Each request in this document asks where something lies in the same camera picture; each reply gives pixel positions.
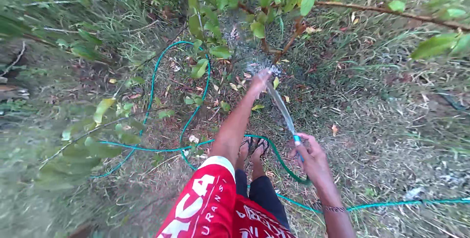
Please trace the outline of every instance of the hand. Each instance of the hand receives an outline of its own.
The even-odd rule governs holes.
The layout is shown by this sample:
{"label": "hand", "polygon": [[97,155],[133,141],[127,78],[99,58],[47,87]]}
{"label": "hand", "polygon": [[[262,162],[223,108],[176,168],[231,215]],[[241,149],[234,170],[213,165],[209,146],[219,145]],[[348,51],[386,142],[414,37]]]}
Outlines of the hand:
{"label": "hand", "polygon": [[309,145],[296,146],[289,153],[289,156],[292,158],[298,153],[304,158],[302,162],[300,156],[298,156],[297,162],[312,181],[323,181],[331,178],[326,154],[315,140],[315,137],[305,133],[297,133],[297,135],[303,139],[307,139]]}
{"label": "hand", "polygon": [[258,99],[261,92],[266,89],[266,82],[270,76],[270,68],[265,68],[261,70],[257,75],[253,77],[248,93],[251,93],[253,96],[255,96],[256,99]]}

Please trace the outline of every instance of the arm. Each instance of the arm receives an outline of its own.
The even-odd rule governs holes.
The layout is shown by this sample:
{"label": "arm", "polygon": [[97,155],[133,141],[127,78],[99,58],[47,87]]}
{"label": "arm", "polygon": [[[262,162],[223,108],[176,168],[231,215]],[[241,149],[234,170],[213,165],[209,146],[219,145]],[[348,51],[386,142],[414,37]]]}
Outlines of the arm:
{"label": "arm", "polygon": [[325,152],[318,145],[315,137],[304,133],[298,133],[297,135],[307,139],[310,146],[306,148],[303,145],[299,145],[291,152],[291,155],[295,155],[298,152],[304,158],[303,163],[300,161],[300,158],[298,162],[317,189],[317,194],[323,206],[328,237],[356,237],[348,212],[335,212],[327,209],[328,207],[343,208],[343,203],[329,169]]}
{"label": "arm", "polygon": [[253,81],[245,97],[243,97],[237,107],[220,126],[209,156],[223,156],[235,166],[240,143],[243,140],[248,118],[251,114],[251,108],[253,107],[255,99],[257,99],[259,94],[266,88],[266,81],[269,79],[270,75],[271,72],[266,68],[253,77]]}

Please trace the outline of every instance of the garden hose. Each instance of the garden hose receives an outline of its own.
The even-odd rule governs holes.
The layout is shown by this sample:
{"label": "garden hose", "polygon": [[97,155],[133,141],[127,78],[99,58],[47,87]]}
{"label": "garden hose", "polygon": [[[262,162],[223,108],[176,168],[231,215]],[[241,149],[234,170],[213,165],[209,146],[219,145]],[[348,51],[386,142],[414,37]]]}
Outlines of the garden hose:
{"label": "garden hose", "polygon": [[[154,92],[155,92],[155,77],[156,77],[156,72],[158,70],[158,66],[160,65],[160,62],[163,58],[163,55],[165,55],[165,53],[171,49],[173,46],[175,45],[179,45],[179,44],[191,44],[193,45],[193,43],[191,42],[186,42],[186,41],[179,41],[179,42],[176,42],[176,43],[173,43],[171,45],[169,45],[162,53],[161,55],[158,57],[158,60],[156,61],[156,64],[155,64],[155,67],[154,67],[154,70],[153,70],[153,74],[152,74],[152,86],[151,86],[151,90],[150,90],[150,102],[149,102],[149,106],[147,107],[147,112],[145,113],[145,118],[143,120],[143,124],[145,124],[147,122],[147,119],[149,117],[149,110],[152,108],[152,103],[153,103],[153,97],[154,97]],[[203,96],[202,96],[202,100],[204,101],[206,95],[207,95],[207,90],[209,88],[209,80],[210,80],[210,76],[211,76],[211,64],[208,63],[208,68],[207,68],[207,81],[206,81],[206,85],[205,85],[205,88],[204,88],[204,92],[203,92]],[[196,110],[194,110],[194,113],[191,115],[191,117],[189,118],[189,120],[187,121],[187,123],[185,124],[185,126],[183,127],[182,131],[181,131],[181,134],[179,135],[179,144],[181,145],[182,143],[182,140],[183,140],[183,135],[189,125],[189,123],[192,121],[192,119],[194,118],[194,116],[196,115],[197,111],[199,110],[199,108],[201,107],[202,105],[199,105],[197,106]],[[142,129],[140,132],[139,132],[139,136],[141,137],[142,134],[143,134],[144,130]],[[264,137],[264,136],[258,136],[258,135],[245,135],[245,136],[248,136],[248,137],[253,137],[253,138],[262,138],[262,139],[265,139],[272,147],[273,151],[274,151],[274,154],[276,155],[277,159],[279,160],[279,163],[282,165],[282,167],[287,171],[287,173],[297,182],[299,183],[302,183],[302,184],[309,184],[310,181],[307,179],[301,179],[299,176],[297,176],[294,172],[292,172],[287,166],[286,164],[283,162],[282,158],[281,158],[281,155],[279,154],[279,151],[277,150],[276,146],[274,145],[274,143]],[[205,144],[208,144],[208,143],[211,143],[213,142],[214,139],[211,139],[211,140],[208,140],[208,141],[205,141],[205,142],[201,142],[201,143],[198,143],[196,144],[196,146],[199,146],[199,145],[205,145]],[[127,148],[131,148],[132,150],[126,155],[126,157],[124,157],[124,159],[118,163],[117,165],[115,165],[114,167],[112,167],[108,172],[102,174],[102,175],[93,175],[92,178],[100,178],[100,177],[105,177],[105,176],[108,176],[110,175],[111,173],[113,173],[114,171],[118,170],[123,163],[125,163],[131,156],[132,154],[136,151],[136,150],[142,150],[142,151],[151,151],[151,152],[174,152],[174,151],[180,151],[181,152],[181,156],[183,157],[184,161],[189,165],[189,167],[193,170],[196,170],[197,168],[194,167],[190,161],[188,160],[188,158],[186,157],[185,153],[184,153],[184,150],[185,149],[190,149],[192,146],[184,146],[184,147],[180,147],[180,148],[176,148],[176,149],[148,149],[148,148],[143,148],[143,147],[139,147],[138,145],[124,145],[124,144],[120,144],[120,143],[114,143],[114,142],[108,142],[108,141],[99,141],[99,143],[102,143],[102,144],[109,144],[109,145],[116,145],[116,146],[123,146],[123,147],[127,147]],[[321,211],[319,210],[316,210],[316,209],[313,209],[311,207],[308,207],[306,205],[303,205],[303,204],[300,204],[292,199],[289,199],[281,194],[277,194],[278,197],[282,198],[282,199],[285,199],[286,201],[288,202],[291,202],[292,204],[295,204],[295,205],[298,205],[304,209],[307,209],[309,211],[312,211],[312,212],[316,212],[316,213],[322,213]],[[385,203],[372,203],[372,204],[363,204],[363,205],[357,205],[357,206],[352,206],[352,207],[348,207],[346,210],[347,211],[354,211],[354,210],[359,210],[359,209],[363,209],[363,208],[368,208],[368,207],[377,207],[377,206],[394,206],[394,205],[416,205],[416,204],[441,204],[441,203],[470,203],[470,197],[467,197],[467,198],[463,198],[463,199],[441,199],[441,200],[408,200],[408,201],[400,201],[400,202],[385,202]]]}

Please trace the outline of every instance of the twig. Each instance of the twig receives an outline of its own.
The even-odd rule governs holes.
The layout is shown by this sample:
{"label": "twig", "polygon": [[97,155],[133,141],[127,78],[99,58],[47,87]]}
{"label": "twig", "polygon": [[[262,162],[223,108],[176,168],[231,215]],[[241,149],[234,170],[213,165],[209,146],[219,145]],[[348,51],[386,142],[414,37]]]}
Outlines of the twig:
{"label": "twig", "polygon": [[43,28],[46,31],[54,31],[54,32],[60,32],[60,33],[66,33],[66,34],[79,34],[79,31],[67,31],[67,30],[62,30],[62,29],[55,29],[55,28],[50,28],[50,27],[44,27]]}
{"label": "twig", "polygon": [[250,10],[250,8],[248,8],[246,5],[244,5],[241,2],[238,2],[238,7],[241,8],[242,10],[246,11],[247,13],[255,15],[254,11]]}
{"label": "twig", "polygon": [[152,110],[149,110],[149,111],[144,111],[144,112],[141,112],[141,113],[133,113],[133,114],[130,114],[128,117],[122,117],[122,118],[119,118],[115,121],[112,121],[112,122],[109,122],[109,123],[106,123],[106,124],[103,124],[103,125],[100,125],[96,128],[94,128],[93,130],[87,132],[87,133],[84,133],[83,135],[79,136],[78,138],[72,140],[71,142],[69,142],[68,144],[62,146],[61,149],[59,149],[59,151],[57,151],[55,154],[53,154],[51,157],[47,158],[46,160],[44,160],[41,164],[41,167],[39,168],[39,170],[41,170],[50,160],[52,160],[53,158],[55,158],[57,155],[59,155],[65,148],[69,147],[70,145],[74,144],[76,141],[82,139],[83,137],[93,133],[94,131],[97,131],[101,128],[104,128],[106,126],[109,126],[111,124],[114,124],[116,122],[119,122],[119,121],[122,121],[122,120],[125,120],[125,119],[129,119],[133,116],[136,116],[136,115],[140,115],[140,114],[144,114],[144,113],[149,113],[149,112],[153,112],[153,111],[159,111],[159,110],[164,110],[164,109],[168,109],[168,108],[176,108],[176,107],[181,107],[181,105],[173,105],[173,106],[168,106],[168,107],[162,107],[162,108],[158,108],[158,109],[152,109]]}
{"label": "twig", "polygon": [[430,16],[420,16],[420,15],[415,15],[407,12],[397,12],[397,11],[392,11],[389,9],[385,8],[379,8],[379,7],[372,7],[372,6],[361,6],[361,5],[356,5],[356,4],[344,4],[341,2],[335,2],[335,1],[317,1],[315,3],[317,6],[335,6],[335,7],[346,7],[346,8],[353,8],[353,9],[359,9],[362,11],[376,11],[376,12],[381,12],[381,13],[390,13],[390,14],[395,14],[398,16],[402,16],[405,18],[411,18],[415,20],[419,20],[422,22],[431,22],[434,24],[446,26],[448,28],[458,30],[461,29],[464,32],[470,32],[470,25],[466,24],[459,24],[455,21],[443,21],[439,20],[437,18],[433,18]]}
{"label": "twig", "polygon": [[136,31],[142,31],[142,30],[145,30],[145,29],[151,27],[152,25],[156,24],[157,22],[159,22],[159,20],[155,20],[155,21],[153,21],[151,24],[146,25],[146,26],[144,26],[144,27],[142,27],[142,28],[139,28],[139,29],[127,30],[127,31],[119,32],[119,33],[120,33],[120,34],[124,34],[124,33],[133,33],[133,32],[136,32]]}
{"label": "twig", "polygon": [[136,68],[134,68],[132,71],[137,70],[137,68],[140,68],[141,66],[145,65],[145,64],[148,63],[149,61],[152,61],[153,59],[155,59],[156,56],[157,56],[158,54],[160,54],[161,52],[163,52],[163,50],[167,49],[167,47],[170,46],[170,44],[172,44],[172,43],[176,40],[176,38],[178,38],[179,35],[180,35],[184,30],[186,30],[187,27],[188,27],[188,26],[186,25],[183,29],[181,29],[181,30],[178,32],[178,34],[177,34],[170,42],[167,43],[167,45],[165,46],[165,48],[161,49],[158,53],[156,53],[156,55],[152,56],[151,58],[149,58],[149,59],[143,61],[142,64],[138,65],[138,66],[137,66]]}
{"label": "twig", "polygon": [[3,71],[3,73],[0,75],[0,77],[3,77],[4,75],[6,75],[6,74],[16,65],[16,63],[18,63],[18,61],[20,61],[20,59],[21,59],[21,57],[23,56],[25,50],[26,50],[26,44],[25,44],[24,41],[23,41],[23,48],[21,49],[20,54],[16,57],[16,60],[15,60],[13,63],[11,63],[11,65],[9,65],[9,66]]}

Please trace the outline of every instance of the leg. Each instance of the leg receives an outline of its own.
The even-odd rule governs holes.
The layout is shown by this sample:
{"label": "leg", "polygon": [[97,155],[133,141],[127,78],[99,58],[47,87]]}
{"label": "leg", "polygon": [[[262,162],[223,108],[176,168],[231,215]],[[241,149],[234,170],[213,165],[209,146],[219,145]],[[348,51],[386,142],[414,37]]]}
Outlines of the leg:
{"label": "leg", "polygon": [[[267,141],[265,140],[262,140],[260,143],[267,146]],[[260,146],[251,155],[251,162],[253,162],[253,181],[250,184],[250,199],[263,209],[272,213],[280,224],[290,229],[284,205],[279,201],[276,191],[271,181],[266,176],[263,165],[261,164],[261,155],[263,152],[263,146]]]}
{"label": "leg", "polygon": [[248,182],[245,173],[245,160],[248,156],[248,148],[250,145],[247,138],[248,137],[244,138],[242,146],[240,146],[240,154],[238,155],[235,166],[236,193],[244,196],[245,198],[248,198],[248,195],[246,194],[248,190]]}

